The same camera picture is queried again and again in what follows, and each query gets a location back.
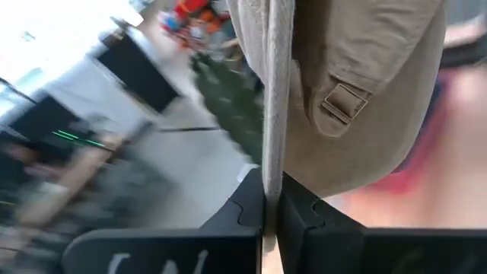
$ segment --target green light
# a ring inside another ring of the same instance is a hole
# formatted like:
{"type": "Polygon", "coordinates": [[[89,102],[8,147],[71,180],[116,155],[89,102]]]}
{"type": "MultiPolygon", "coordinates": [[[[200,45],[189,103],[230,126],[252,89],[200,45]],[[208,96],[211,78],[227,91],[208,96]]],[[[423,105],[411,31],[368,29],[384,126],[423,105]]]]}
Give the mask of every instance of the green light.
{"type": "Polygon", "coordinates": [[[79,139],[79,137],[77,137],[76,135],[72,135],[72,134],[69,134],[69,133],[67,133],[67,132],[63,132],[62,130],[58,130],[58,132],[60,132],[60,133],[62,133],[62,134],[64,134],[64,135],[67,135],[67,136],[69,136],[69,137],[71,137],[71,138],[74,138],[74,139],[79,139]]]}
{"type": "Polygon", "coordinates": [[[105,145],[104,144],[100,144],[99,142],[95,142],[95,141],[91,141],[91,140],[85,140],[86,142],[89,142],[91,144],[94,144],[94,145],[98,145],[98,146],[101,146],[101,147],[104,147],[105,145]]]}
{"type": "Polygon", "coordinates": [[[73,138],[71,138],[71,137],[68,137],[68,136],[65,136],[65,135],[59,134],[59,133],[57,133],[57,132],[53,132],[53,133],[54,133],[55,135],[57,135],[57,136],[61,137],[61,138],[68,139],[68,140],[71,140],[71,141],[74,141],[74,139],[73,139],[73,138]]]}

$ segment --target person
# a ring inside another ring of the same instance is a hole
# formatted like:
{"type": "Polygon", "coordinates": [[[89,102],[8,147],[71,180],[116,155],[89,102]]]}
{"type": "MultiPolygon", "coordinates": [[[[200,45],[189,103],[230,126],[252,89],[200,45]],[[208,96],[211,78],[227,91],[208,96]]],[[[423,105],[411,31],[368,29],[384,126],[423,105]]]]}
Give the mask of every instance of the person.
{"type": "Polygon", "coordinates": [[[48,142],[13,139],[4,148],[13,159],[22,162],[26,174],[35,177],[57,178],[61,175],[69,153],[48,142]]]}

